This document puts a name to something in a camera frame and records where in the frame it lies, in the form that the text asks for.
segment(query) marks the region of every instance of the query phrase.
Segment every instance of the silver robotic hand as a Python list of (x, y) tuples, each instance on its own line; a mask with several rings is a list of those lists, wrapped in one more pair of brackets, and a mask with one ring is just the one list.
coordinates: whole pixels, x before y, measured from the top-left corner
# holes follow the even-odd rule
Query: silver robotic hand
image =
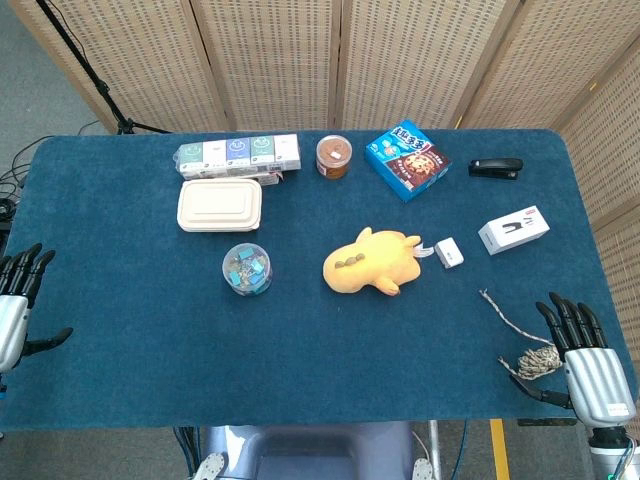
[[(62, 329), (46, 340), (27, 340), (29, 315), (40, 290), (42, 276), (55, 251), (38, 254), (37, 243), (14, 257), (0, 260), (0, 376), (14, 368), (22, 357), (50, 350), (63, 343), (73, 332)], [(5, 387), (0, 383), (0, 396)]]
[(638, 480), (640, 450), (636, 452), (636, 440), (627, 436), (624, 428), (635, 417), (636, 407), (618, 355), (608, 347), (600, 322), (589, 307), (575, 305), (556, 293), (550, 293), (549, 298), (557, 315), (542, 302), (536, 307), (563, 362), (569, 394), (540, 390), (513, 375), (511, 379), (536, 400), (573, 409), (580, 421), (593, 428), (589, 445), (596, 479)]

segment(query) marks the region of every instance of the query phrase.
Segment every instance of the white box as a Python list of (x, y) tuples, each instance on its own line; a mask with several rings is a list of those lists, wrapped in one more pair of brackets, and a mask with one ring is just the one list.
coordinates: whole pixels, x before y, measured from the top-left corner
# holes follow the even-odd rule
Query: white box
[(438, 258), (442, 262), (442, 265), (444, 265), (444, 268), (455, 267), (464, 262), (464, 257), (452, 237), (445, 238), (436, 243), (434, 250), (438, 254)]
[(282, 165), (279, 170), (300, 169), (300, 149), (298, 148), (298, 135), (274, 135), (273, 146), (276, 153), (276, 164)]
[(549, 225), (534, 205), (491, 220), (480, 229), (478, 235), (489, 254), (494, 255), (535, 240), (548, 231)]

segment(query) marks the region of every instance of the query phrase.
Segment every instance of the clear plastic container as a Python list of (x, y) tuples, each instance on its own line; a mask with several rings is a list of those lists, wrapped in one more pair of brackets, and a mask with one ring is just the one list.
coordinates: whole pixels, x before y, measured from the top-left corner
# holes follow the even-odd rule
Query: clear plastic container
[(273, 270), (269, 255), (254, 243), (241, 243), (227, 252), (222, 275), (239, 295), (259, 295), (271, 285)]
[(352, 152), (349, 140), (340, 135), (327, 135), (316, 146), (316, 167), (326, 178), (343, 177), (349, 169)]

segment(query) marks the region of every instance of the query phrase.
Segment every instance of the blue snack box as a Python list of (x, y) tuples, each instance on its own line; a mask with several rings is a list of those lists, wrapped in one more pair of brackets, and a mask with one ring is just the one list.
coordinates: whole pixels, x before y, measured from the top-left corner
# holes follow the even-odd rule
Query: blue snack box
[(409, 120), (367, 145), (365, 158), (405, 202), (429, 188), (451, 166)]

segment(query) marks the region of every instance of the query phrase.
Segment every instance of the stuffed chicken toy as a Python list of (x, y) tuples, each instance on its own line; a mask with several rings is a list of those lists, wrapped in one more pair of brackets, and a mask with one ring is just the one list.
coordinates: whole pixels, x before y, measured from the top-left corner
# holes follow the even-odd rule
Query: stuffed chicken toy
[(327, 257), (322, 274), (336, 292), (355, 293), (373, 285), (387, 295), (400, 293), (399, 286), (420, 276), (414, 247), (420, 237), (400, 232), (373, 233), (367, 227), (355, 243), (345, 245)]

